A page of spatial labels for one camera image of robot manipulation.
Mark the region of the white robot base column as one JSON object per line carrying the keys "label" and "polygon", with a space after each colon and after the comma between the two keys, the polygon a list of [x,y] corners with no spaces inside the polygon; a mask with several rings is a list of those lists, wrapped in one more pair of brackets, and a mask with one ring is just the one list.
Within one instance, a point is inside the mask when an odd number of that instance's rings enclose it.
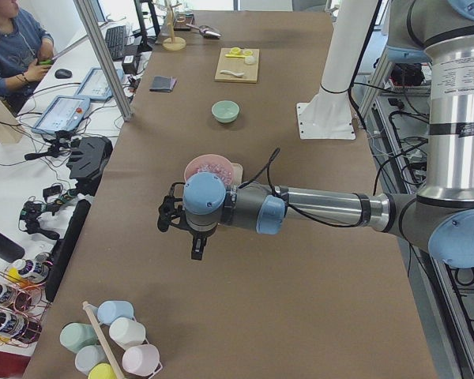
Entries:
{"label": "white robot base column", "polygon": [[297,104],[301,139],[356,138],[349,94],[380,7],[378,0],[348,0],[340,4],[318,94],[308,103]]}

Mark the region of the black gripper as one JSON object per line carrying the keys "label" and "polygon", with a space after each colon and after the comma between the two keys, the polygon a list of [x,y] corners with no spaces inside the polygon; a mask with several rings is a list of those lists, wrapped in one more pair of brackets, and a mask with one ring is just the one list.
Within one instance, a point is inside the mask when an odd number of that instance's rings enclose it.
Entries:
{"label": "black gripper", "polygon": [[187,223],[186,212],[181,205],[182,198],[175,196],[175,187],[180,185],[184,185],[184,182],[174,182],[171,185],[168,195],[164,197],[158,208],[157,228],[161,232],[167,232],[169,227],[190,232],[193,235],[191,258],[201,261],[205,249],[205,238],[214,234],[214,228],[209,231],[196,231]]}

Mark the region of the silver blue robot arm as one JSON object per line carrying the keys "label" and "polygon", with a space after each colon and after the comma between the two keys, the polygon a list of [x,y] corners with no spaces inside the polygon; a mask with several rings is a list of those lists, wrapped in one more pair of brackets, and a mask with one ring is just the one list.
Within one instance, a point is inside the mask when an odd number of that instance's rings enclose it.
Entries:
{"label": "silver blue robot arm", "polygon": [[191,256],[228,225],[274,235],[287,216],[331,227],[371,227],[405,239],[455,268],[474,267],[474,1],[395,1],[389,56],[432,63],[427,178],[413,195],[367,196],[254,180],[226,186],[197,173],[159,208],[160,231],[191,233]]}

